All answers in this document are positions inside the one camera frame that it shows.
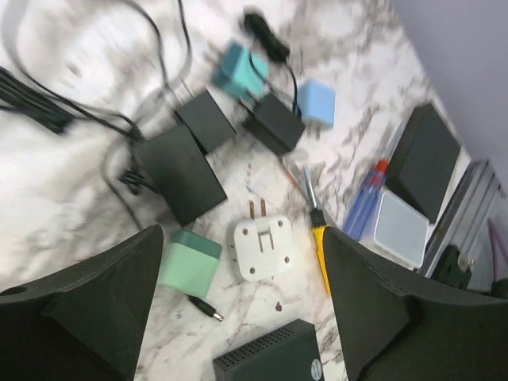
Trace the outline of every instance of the round white logo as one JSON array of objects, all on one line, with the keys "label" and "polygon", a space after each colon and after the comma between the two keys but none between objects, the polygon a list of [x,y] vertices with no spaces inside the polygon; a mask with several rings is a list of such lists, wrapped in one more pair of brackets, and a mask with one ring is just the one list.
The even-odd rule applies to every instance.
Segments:
[{"label": "round white logo", "polygon": [[321,367],[321,361],[318,359],[314,360],[310,365],[310,375],[315,381],[319,381],[323,376],[323,368]]}]

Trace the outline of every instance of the white power adapter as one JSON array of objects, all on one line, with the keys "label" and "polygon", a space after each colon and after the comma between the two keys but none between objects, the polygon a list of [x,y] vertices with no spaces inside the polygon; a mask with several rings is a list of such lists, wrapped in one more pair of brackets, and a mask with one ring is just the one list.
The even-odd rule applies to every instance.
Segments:
[{"label": "white power adapter", "polygon": [[266,215],[261,200],[261,217],[256,218],[250,202],[251,218],[239,221],[229,231],[231,267],[249,282],[272,277],[293,266],[296,259],[291,223],[282,215]]}]

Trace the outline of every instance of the blue cube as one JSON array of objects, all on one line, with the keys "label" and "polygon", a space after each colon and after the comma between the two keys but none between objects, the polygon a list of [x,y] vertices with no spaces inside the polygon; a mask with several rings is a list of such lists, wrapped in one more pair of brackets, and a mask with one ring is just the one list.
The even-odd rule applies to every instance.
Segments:
[{"label": "blue cube", "polygon": [[232,41],[224,54],[221,66],[214,73],[212,82],[233,99],[253,103],[263,93],[264,81],[268,77],[268,64],[257,54],[252,53],[252,63],[256,72],[248,56],[249,50],[245,46]]},{"label": "blue cube", "polygon": [[298,105],[302,111],[302,121],[307,127],[331,129],[335,121],[334,89],[310,80],[298,89]]}]

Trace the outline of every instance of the ventilation grille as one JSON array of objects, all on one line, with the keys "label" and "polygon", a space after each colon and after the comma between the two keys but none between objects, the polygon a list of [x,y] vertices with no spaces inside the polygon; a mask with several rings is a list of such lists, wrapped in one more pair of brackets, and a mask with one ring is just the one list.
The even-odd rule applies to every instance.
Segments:
[{"label": "ventilation grille", "polygon": [[215,361],[223,370],[227,370],[228,368],[234,367],[238,363],[249,359],[264,349],[283,341],[291,335],[294,335],[294,332],[291,329],[284,327],[279,328],[268,335],[262,336],[246,345],[242,345],[234,351],[226,353],[224,356],[218,357]]}]

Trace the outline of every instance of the marble table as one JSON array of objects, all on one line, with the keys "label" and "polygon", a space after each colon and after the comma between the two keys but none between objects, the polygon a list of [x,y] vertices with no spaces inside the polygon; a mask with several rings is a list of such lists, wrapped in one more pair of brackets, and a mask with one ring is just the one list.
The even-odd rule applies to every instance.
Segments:
[{"label": "marble table", "polygon": [[[184,58],[176,1],[139,3],[161,28],[171,77]],[[232,37],[250,43],[238,20],[251,4],[184,0],[194,45],[193,67],[186,80],[192,91],[209,82],[211,62],[217,60],[214,47],[223,48]],[[298,81],[318,79],[337,90],[333,130],[319,140],[306,134],[294,159],[310,166],[317,196],[340,226],[359,180],[385,152],[394,129],[413,107],[433,100],[444,117],[445,112],[389,2],[256,0],[255,5],[291,45],[291,65]],[[151,29],[119,1],[32,2],[21,27],[19,48],[30,71],[52,89],[127,114],[160,83]],[[0,63],[12,68],[3,50]],[[274,69],[271,79],[291,91],[287,73]],[[224,245],[207,300],[225,320],[218,324],[205,318],[180,293],[157,288],[136,380],[212,380],[215,356],[295,318],[315,324],[326,379],[347,379],[306,201],[287,182],[275,157],[238,125],[243,111],[210,90],[238,131],[237,139],[209,157],[229,200],[194,226],[195,232]],[[179,100],[189,97],[182,86],[176,93]],[[166,106],[158,108],[143,126],[144,133],[168,128],[175,102],[169,98]],[[58,271],[136,232],[99,174],[102,157],[116,139],[114,133],[77,122],[62,138],[23,117],[0,114],[0,119],[0,288]],[[111,176],[118,174],[125,159],[125,150],[120,149],[109,164]],[[462,153],[447,198],[467,163]],[[148,191],[134,197],[119,189],[144,226],[159,222],[166,232],[175,228],[159,197]],[[266,199],[268,213],[290,218],[298,260],[281,276],[246,283],[230,270],[225,229],[248,216],[249,200],[258,203],[260,198]]]}]

